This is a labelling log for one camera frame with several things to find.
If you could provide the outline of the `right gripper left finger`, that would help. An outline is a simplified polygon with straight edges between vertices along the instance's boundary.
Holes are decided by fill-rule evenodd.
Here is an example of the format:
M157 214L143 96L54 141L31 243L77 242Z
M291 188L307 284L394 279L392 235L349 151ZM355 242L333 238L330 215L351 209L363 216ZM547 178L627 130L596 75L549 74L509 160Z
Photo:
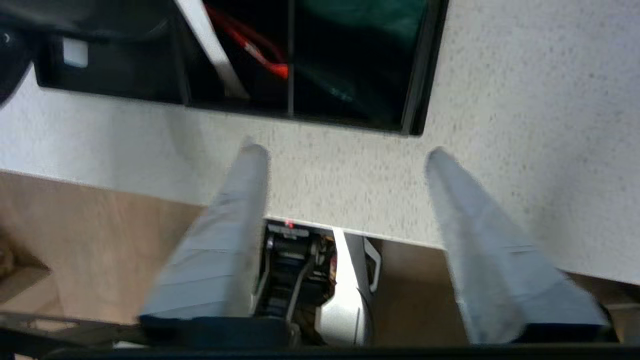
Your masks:
M254 307L269 155L245 144L210 207L189 227L147 294L140 317L248 317Z

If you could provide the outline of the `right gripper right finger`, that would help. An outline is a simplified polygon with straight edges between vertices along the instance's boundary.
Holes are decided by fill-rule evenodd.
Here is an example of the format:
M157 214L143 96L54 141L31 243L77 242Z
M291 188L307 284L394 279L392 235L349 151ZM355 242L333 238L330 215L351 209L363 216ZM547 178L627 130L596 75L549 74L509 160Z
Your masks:
M425 177L471 344L602 341L608 317L443 148Z

